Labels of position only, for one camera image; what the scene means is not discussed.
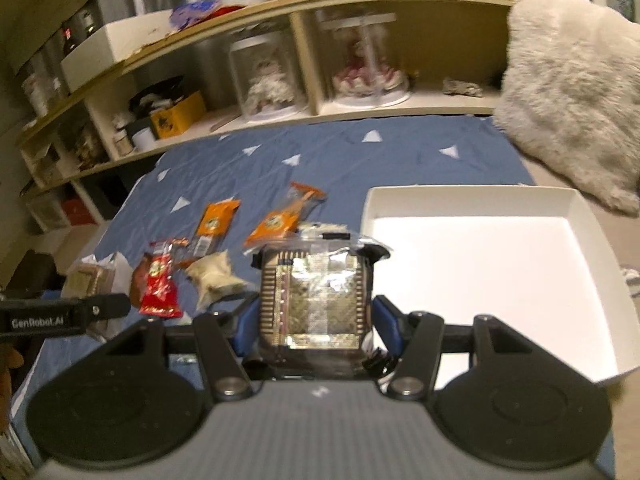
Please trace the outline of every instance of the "white tray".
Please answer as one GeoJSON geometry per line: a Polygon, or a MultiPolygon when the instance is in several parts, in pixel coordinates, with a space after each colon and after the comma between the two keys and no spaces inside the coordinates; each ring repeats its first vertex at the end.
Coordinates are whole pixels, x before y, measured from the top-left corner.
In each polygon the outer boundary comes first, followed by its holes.
{"type": "MultiPolygon", "coordinates": [[[[573,189],[369,190],[363,234],[389,245],[373,294],[451,324],[493,314],[599,383],[640,365],[640,324],[607,239],[573,189]]],[[[466,370],[445,355],[436,387],[466,370]]]]}

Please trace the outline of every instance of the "circular pad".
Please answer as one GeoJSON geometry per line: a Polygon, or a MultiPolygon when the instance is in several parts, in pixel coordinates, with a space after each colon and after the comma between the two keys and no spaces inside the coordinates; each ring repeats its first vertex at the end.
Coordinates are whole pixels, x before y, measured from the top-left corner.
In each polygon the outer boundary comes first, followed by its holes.
{"type": "Polygon", "coordinates": [[[436,414],[454,443],[481,460],[526,470],[596,453],[611,424],[606,394],[570,368],[537,374],[526,362],[513,364],[473,368],[438,394],[436,414]]]}
{"type": "Polygon", "coordinates": [[[38,448],[83,468],[117,468],[158,458],[196,429],[198,392],[182,377],[130,358],[63,374],[38,391],[27,425],[38,448]]]}

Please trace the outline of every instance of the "wooden shelf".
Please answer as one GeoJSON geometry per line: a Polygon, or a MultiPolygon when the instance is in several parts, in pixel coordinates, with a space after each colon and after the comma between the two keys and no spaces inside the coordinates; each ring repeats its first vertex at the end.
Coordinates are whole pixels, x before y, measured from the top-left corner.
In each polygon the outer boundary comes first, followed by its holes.
{"type": "Polygon", "coordinates": [[[210,136],[219,136],[230,134],[239,130],[252,128],[273,128],[276,126],[284,126],[288,124],[316,124],[327,121],[356,120],[375,117],[393,117],[408,115],[443,115],[443,114],[477,114],[490,115],[493,113],[495,105],[497,105],[500,93],[495,89],[489,89],[484,92],[484,97],[467,97],[467,96],[447,96],[442,92],[433,89],[417,89],[404,102],[397,105],[380,107],[380,108],[354,108],[336,104],[334,102],[325,103],[319,115],[311,115],[308,110],[283,118],[279,121],[251,123],[245,121],[242,117],[238,117],[223,126],[211,131],[212,124],[219,121],[219,114],[210,113],[203,120],[195,123],[191,128],[180,136],[169,137],[156,141],[153,149],[146,152],[137,152],[123,156],[118,160],[98,164],[90,170],[79,171],[77,174],[67,177],[63,180],[52,182],[43,187],[40,192],[62,186],[72,180],[77,180],[92,174],[101,173],[103,171],[112,170],[129,164],[136,160],[141,160],[159,153],[164,153],[170,147],[177,144],[190,142],[191,140],[203,139],[210,136]]]}
{"type": "MultiPolygon", "coordinates": [[[[228,32],[235,28],[245,27],[252,23],[257,23],[277,16],[292,14],[303,10],[319,9],[327,6],[337,6],[344,4],[380,2],[393,0],[271,0],[269,2],[247,6],[244,9],[236,10],[229,14],[224,14],[218,18],[208,20],[186,30],[176,32],[143,47],[139,52],[111,66],[100,75],[96,76],[77,91],[73,92],[67,99],[61,102],[54,110],[45,117],[39,119],[36,124],[22,132],[16,141],[17,146],[23,146],[25,142],[32,139],[46,126],[55,121],[60,115],[78,104],[89,94],[94,92],[104,83],[113,81],[126,73],[132,72],[147,63],[164,56],[184,46],[206,40],[217,34],[228,32]]],[[[481,4],[494,4],[499,6],[510,6],[512,0],[449,0],[456,2],[475,2],[481,4]]]]}

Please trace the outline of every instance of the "white box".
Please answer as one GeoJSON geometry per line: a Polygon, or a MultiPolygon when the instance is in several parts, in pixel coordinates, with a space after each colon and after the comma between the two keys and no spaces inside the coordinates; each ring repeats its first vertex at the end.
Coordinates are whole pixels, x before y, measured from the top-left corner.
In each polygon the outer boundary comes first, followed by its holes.
{"type": "MultiPolygon", "coordinates": [[[[373,294],[446,323],[493,314],[597,383],[640,365],[640,323],[579,192],[535,186],[369,190],[362,233],[389,245],[373,294]]],[[[445,355],[436,387],[468,367],[445,355]]]]}
{"type": "Polygon", "coordinates": [[[107,23],[79,44],[60,63],[66,84],[75,92],[114,64],[127,59],[146,44],[155,43],[174,30],[171,10],[158,10],[107,23]]]}

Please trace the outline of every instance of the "small silver object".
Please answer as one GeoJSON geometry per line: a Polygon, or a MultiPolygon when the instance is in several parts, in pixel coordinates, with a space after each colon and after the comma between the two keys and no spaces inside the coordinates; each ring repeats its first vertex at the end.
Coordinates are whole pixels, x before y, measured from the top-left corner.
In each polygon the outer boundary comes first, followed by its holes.
{"type": "Polygon", "coordinates": [[[391,387],[402,396],[410,396],[419,394],[424,383],[415,377],[400,377],[392,381],[391,387]]]}
{"type": "Polygon", "coordinates": [[[238,377],[224,377],[216,381],[216,390],[225,397],[241,394],[248,387],[249,384],[238,377]]]}

